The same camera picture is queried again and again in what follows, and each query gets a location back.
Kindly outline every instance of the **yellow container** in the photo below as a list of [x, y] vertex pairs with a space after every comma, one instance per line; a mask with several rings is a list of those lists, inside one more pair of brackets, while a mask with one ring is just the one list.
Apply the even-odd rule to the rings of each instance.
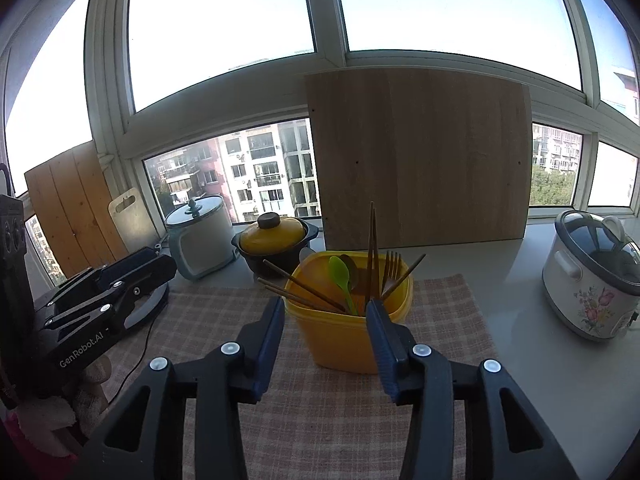
[[[351, 297], [356, 307], [362, 312], [364, 306], [362, 292], [366, 288], [364, 283], [367, 269], [366, 252], [325, 251], [312, 254], [296, 268], [293, 276], [303, 283], [308, 283], [316, 290], [332, 298], [332, 300], [346, 304], [344, 293], [332, 282], [328, 272], [329, 258], [331, 256], [340, 256], [341, 254], [348, 254], [353, 258], [360, 271], [358, 286], [351, 293]], [[385, 268], [384, 254], [379, 255], [379, 262], [380, 283], [382, 283], [382, 274]], [[406, 264], [401, 262], [401, 272], [406, 270]], [[315, 303], [322, 302], [293, 282], [287, 282], [285, 288], [302, 298], [309, 298]], [[385, 300], [386, 311], [391, 321], [396, 323], [404, 322], [413, 299], [414, 279], [409, 276]], [[317, 365], [357, 374], [378, 373], [364, 316], [322, 312], [301, 306], [295, 301], [284, 300], [284, 302], [287, 312], [296, 319], [311, 356]]]

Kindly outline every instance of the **black cable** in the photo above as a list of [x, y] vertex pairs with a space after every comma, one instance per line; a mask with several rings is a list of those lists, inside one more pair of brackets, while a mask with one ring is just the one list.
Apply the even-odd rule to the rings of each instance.
[[111, 403], [116, 400], [116, 398], [118, 397], [118, 395], [120, 394], [120, 392], [122, 391], [122, 387], [124, 386], [124, 383], [127, 382], [127, 379], [129, 379], [129, 376], [136, 371], [136, 368], [138, 368], [140, 366], [140, 363], [142, 362], [142, 359], [145, 358], [145, 354], [146, 354], [146, 347], [149, 345], [149, 336], [151, 336], [151, 329], [154, 327], [154, 323], [156, 322], [156, 319], [158, 319], [158, 316], [156, 316], [154, 318], [154, 320], [149, 324], [149, 330], [148, 332], [146, 332], [146, 339], [145, 339], [145, 348], [142, 351], [142, 355], [140, 356], [140, 359], [138, 359], [138, 362], [136, 363], [136, 365], [129, 371], [129, 373], [127, 373], [127, 375], [125, 376], [124, 380], [120, 383], [120, 387], [118, 388], [118, 391], [116, 392], [116, 394], [111, 397], [111, 400], [109, 401], [109, 406], [111, 406]]

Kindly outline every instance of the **black clay pot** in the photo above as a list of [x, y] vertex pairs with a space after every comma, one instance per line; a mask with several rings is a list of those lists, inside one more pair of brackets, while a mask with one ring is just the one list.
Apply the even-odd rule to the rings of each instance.
[[289, 274], [293, 274], [300, 262], [300, 249], [303, 247], [309, 247], [309, 242], [318, 236], [319, 229], [313, 225], [305, 222], [304, 220], [297, 218], [305, 229], [305, 236], [294, 246], [285, 249], [279, 253], [273, 254], [249, 254], [242, 250], [240, 247], [240, 235], [237, 233], [231, 240], [231, 244], [238, 248], [238, 251], [246, 260], [249, 268], [261, 278], [281, 278], [282, 276], [275, 270], [266, 266], [263, 260], [271, 262], [273, 265], [280, 267], [282, 270], [286, 270]]

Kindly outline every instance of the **white canister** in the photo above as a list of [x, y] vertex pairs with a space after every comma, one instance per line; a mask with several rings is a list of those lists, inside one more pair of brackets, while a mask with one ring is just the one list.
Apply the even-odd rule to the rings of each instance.
[[565, 211], [556, 218], [542, 279], [569, 328], [591, 340], [611, 339], [640, 300], [640, 250], [618, 218]]
[[189, 200], [166, 218], [169, 249], [178, 271], [197, 280], [236, 259], [233, 231], [220, 195]]

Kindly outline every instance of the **silver screw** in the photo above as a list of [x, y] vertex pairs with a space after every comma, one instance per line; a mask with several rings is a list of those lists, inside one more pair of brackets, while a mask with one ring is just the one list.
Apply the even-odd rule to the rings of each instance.
[[240, 351], [240, 345], [235, 341], [232, 341], [230, 343], [224, 343], [220, 347], [220, 351], [225, 355], [237, 354]]
[[152, 370], [164, 370], [168, 364], [169, 361], [167, 361], [166, 358], [156, 357], [149, 363], [149, 368], [151, 368]]
[[431, 355], [431, 347], [428, 345], [415, 345], [414, 354], [420, 357], [427, 357], [427, 355]]
[[484, 369], [487, 372], [491, 372], [492, 374], [495, 374], [502, 369], [502, 365], [495, 359], [487, 359], [482, 366], [484, 366]]

